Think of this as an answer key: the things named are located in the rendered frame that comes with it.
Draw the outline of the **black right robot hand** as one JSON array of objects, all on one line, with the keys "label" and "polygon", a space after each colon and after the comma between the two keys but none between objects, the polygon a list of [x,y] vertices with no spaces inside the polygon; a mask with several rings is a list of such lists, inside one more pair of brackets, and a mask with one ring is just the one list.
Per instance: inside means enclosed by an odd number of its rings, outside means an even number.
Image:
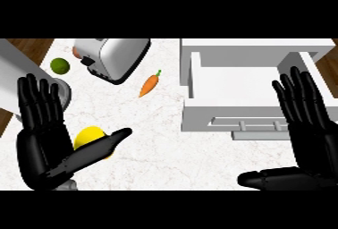
[{"label": "black right robot hand", "polygon": [[295,66],[272,82],[297,166],[242,173],[238,184],[261,191],[338,191],[338,124],[331,120],[309,72]]}]

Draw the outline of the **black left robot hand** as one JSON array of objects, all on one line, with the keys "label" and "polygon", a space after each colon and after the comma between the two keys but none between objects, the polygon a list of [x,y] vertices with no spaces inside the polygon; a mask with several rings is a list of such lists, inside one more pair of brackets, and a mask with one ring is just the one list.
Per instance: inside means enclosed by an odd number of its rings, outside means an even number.
[{"label": "black left robot hand", "polygon": [[31,73],[18,79],[22,130],[16,149],[21,177],[36,191],[53,190],[84,167],[105,159],[131,135],[131,128],[115,131],[78,148],[72,147],[64,124],[58,85],[36,80]]}]

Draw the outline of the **yellow cup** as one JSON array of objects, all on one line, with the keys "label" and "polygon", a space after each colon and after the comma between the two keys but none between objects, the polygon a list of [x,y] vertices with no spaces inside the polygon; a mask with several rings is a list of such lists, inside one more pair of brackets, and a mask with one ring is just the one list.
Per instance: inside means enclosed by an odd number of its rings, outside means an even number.
[{"label": "yellow cup", "polygon": [[106,133],[98,126],[86,127],[74,140],[74,152],[78,155],[98,155],[100,159],[109,159],[114,152],[102,152],[103,140],[108,139]]}]

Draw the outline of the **white open drawer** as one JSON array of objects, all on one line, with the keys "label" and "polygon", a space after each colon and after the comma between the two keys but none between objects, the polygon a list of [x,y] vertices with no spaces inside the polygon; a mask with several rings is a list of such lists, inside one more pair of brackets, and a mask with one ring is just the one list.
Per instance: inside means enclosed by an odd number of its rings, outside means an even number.
[{"label": "white open drawer", "polygon": [[310,72],[326,107],[338,107],[338,98],[332,97],[309,52],[295,53],[284,64],[284,69],[204,67],[198,52],[192,52],[191,63],[193,97],[185,99],[186,106],[278,106],[272,82],[281,79],[281,74],[288,73],[292,66],[297,66],[301,72]]}]

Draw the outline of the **white drawer front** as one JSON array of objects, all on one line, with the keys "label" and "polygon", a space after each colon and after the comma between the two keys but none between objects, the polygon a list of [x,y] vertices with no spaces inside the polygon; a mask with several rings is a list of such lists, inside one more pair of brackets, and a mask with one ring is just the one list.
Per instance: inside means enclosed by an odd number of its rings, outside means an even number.
[{"label": "white drawer front", "polygon": [[182,130],[205,131],[213,117],[284,117],[279,106],[204,106],[183,105]]}]

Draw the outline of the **grey round appliance part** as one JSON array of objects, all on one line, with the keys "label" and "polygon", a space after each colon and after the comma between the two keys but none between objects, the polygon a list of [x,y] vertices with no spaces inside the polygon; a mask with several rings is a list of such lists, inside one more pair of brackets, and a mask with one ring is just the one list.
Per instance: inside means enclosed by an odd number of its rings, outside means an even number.
[{"label": "grey round appliance part", "polygon": [[59,78],[56,78],[56,84],[59,86],[58,95],[61,99],[62,110],[67,110],[70,106],[70,101],[71,101],[71,87],[68,83],[64,80],[61,80]]}]

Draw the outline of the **pale grey appliance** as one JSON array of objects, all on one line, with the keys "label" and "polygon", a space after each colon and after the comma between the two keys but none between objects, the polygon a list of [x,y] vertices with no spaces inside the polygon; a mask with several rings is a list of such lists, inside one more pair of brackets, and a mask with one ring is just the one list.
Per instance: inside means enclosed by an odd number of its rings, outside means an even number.
[{"label": "pale grey appliance", "polygon": [[36,79],[56,83],[40,68],[52,38],[0,38],[0,108],[19,116],[18,78],[33,73]]}]

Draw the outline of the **green lime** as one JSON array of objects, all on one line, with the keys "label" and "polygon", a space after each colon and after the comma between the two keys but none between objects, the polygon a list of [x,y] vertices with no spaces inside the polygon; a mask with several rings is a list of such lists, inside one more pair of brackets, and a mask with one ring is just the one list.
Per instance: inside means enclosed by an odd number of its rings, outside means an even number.
[{"label": "green lime", "polygon": [[55,58],[50,62],[53,73],[62,75],[70,72],[70,62],[64,58]]}]

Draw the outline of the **orange carrot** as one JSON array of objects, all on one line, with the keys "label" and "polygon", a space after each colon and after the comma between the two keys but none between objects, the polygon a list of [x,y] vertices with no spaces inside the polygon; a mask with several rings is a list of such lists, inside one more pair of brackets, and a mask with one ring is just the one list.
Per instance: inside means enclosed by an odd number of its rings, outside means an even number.
[{"label": "orange carrot", "polygon": [[160,74],[161,74],[161,71],[157,71],[157,74],[152,75],[148,78],[148,80],[145,81],[145,84],[143,84],[142,89],[140,89],[139,97],[145,96],[152,91],[152,89],[155,88],[155,86],[158,84]]}]

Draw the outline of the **silver toaster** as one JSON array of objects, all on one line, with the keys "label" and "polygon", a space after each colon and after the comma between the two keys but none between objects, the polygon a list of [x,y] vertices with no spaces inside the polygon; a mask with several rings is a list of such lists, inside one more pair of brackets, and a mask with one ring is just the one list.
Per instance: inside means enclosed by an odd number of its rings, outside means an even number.
[{"label": "silver toaster", "polygon": [[92,75],[120,85],[151,47],[149,38],[77,38],[74,47]]}]

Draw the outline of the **white cabinet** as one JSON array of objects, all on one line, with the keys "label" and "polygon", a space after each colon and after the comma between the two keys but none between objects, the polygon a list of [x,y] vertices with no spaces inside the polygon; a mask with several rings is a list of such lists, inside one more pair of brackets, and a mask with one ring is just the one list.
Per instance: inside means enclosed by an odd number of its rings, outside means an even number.
[{"label": "white cabinet", "polygon": [[291,52],[309,52],[316,62],[334,47],[331,38],[182,38],[180,84],[188,85],[192,52],[205,67],[275,67]]}]

